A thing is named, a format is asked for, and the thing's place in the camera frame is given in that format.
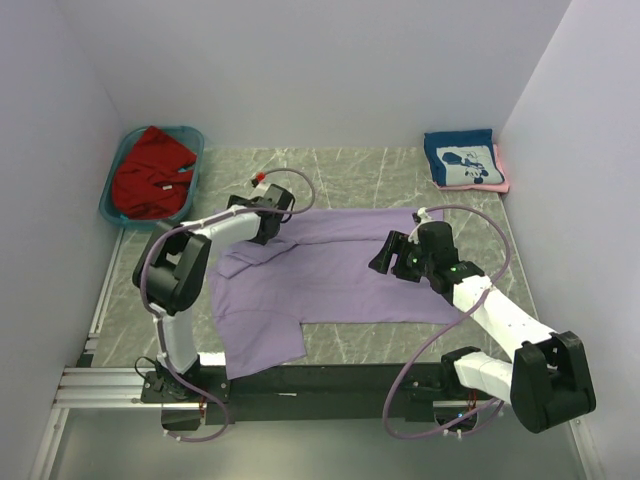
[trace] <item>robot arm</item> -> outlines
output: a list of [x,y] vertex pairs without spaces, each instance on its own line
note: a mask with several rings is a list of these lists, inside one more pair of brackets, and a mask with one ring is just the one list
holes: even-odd
[[463,387],[486,392],[512,405],[521,423],[540,432],[595,409],[595,394],[584,347],[571,332],[559,334],[527,315],[472,262],[460,261],[451,226],[431,221],[424,209],[409,235],[392,231],[369,267],[431,288],[462,312],[489,291],[471,315],[512,363],[489,357],[475,347],[443,356],[450,377]]
[[[184,374],[198,362],[193,338],[193,304],[200,295],[207,262],[230,245],[244,240],[264,245],[280,230],[282,214],[243,212],[247,207],[268,207],[288,210],[295,203],[293,195],[284,188],[265,181],[254,180],[249,199],[232,195],[227,210],[196,222],[183,225],[203,225],[215,217],[229,218],[193,231],[170,237],[152,259],[147,279],[147,297],[162,313],[162,330],[167,354],[175,370]],[[178,223],[161,222],[154,230],[133,273],[133,283],[140,287],[142,267],[151,247]],[[158,362],[166,367],[164,356]]]

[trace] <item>purple shirt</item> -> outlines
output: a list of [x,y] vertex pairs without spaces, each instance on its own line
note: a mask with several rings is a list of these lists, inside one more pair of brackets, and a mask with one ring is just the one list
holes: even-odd
[[311,210],[282,225],[265,246],[240,242],[224,252],[208,278],[228,377],[304,356],[301,323],[444,324],[459,318],[428,282],[368,268],[390,230],[411,232],[415,210]]

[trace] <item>pink cloth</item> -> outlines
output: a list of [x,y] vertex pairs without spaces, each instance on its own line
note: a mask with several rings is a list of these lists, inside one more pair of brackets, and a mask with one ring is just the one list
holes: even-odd
[[507,176],[504,173],[504,168],[502,168],[502,161],[500,160],[500,153],[498,152],[498,146],[496,144],[493,145],[493,151],[496,155],[496,167],[498,168],[498,170],[500,170],[500,173],[502,173],[504,182],[499,183],[498,185],[483,185],[472,183],[470,185],[458,185],[455,187],[440,187],[437,183],[434,182],[434,185],[440,190],[485,190],[487,192],[507,193],[509,191],[509,180],[507,180]]

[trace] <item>blue laundry basket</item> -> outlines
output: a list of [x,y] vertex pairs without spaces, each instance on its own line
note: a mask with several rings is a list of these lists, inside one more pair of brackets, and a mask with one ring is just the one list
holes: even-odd
[[[102,191],[102,197],[100,197],[100,213],[104,218],[111,223],[124,228],[135,228],[136,230],[152,230],[159,220],[166,220],[162,218],[154,220],[133,220],[127,218],[113,205],[113,199],[111,198],[111,186],[113,184],[113,177],[116,174],[118,167],[124,162],[124,159],[129,155],[129,152],[133,148],[133,145],[140,139],[145,130],[149,127],[142,127],[129,133],[118,147],[113,164],[111,165],[111,171],[109,177],[104,185]],[[204,150],[204,137],[202,134],[191,127],[158,127],[167,135],[172,136],[182,145],[187,147],[193,153],[196,154],[196,163],[193,165],[193,178],[191,185],[189,185],[189,193],[187,194],[187,200],[184,206],[175,215],[168,217],[171,220],[182,220],[193,204],[193,197],[196,193],[196,185],[198,183],[198,174],[200,172],[200,164],[202,163],[202,152]]]

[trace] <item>table surface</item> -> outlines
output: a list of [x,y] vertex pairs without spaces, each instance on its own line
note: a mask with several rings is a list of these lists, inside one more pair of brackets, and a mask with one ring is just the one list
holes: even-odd
[[[443,192],[431,182],[424,153],[417,148],[322,148],[322,149],[208,149],[205,150],[196,197],[188,219],[211,215],[226,207],[231,194],[251,191],[255,172],[287,166],[300,169],[318,190],[317,208],[393,208],[463,204],[491,216],[508,232],[502,201],[495,193]],[[277,173],[271,181],[290,189],[297,206],[309,197],[308,187],[294,174]],[[480,217],[468,212],[447,211],[460,258],[478,264],[488,274],[504,261],[500,237]],[[112,288],[105,300],[94,367],[130,367],[140,355],[155,356],[154,326],[143,309],[131,273],[149,234],[127,230],[112,271]],[[535,317],[535,308],[516,252],[498,287],[517,305]],[[201,353],[223,352],[211,313],[209,287],[205,284],[194,306],[194,336]],[[411,353],[441,325],[417,323],[312,324],[303,325],[307,356],[297,364],[405,362]],[[488,355],[506,359],[502,349],[472,320],[443,335],[420,357],[439,361],[443,353],[474,345]]]

